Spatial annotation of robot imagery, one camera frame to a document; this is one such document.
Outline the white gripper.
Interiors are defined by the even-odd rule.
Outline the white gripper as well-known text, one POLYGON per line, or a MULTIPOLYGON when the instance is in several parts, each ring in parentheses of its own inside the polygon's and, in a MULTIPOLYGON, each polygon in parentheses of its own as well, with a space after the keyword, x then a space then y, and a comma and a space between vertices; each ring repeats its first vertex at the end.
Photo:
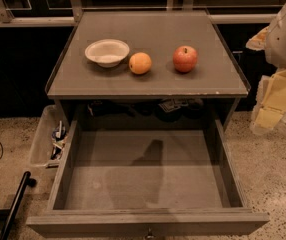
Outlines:
MULTIPOLYGON (((254 51, 265 49, 268 63, 286 68, 286 3, 269 27, 251 37, 246 47, 254 51)), ((271 77, 261 78, 250 129, 254 134, 266 134, 280 122, 286 124, 286 69, 278 69, 271 77)))

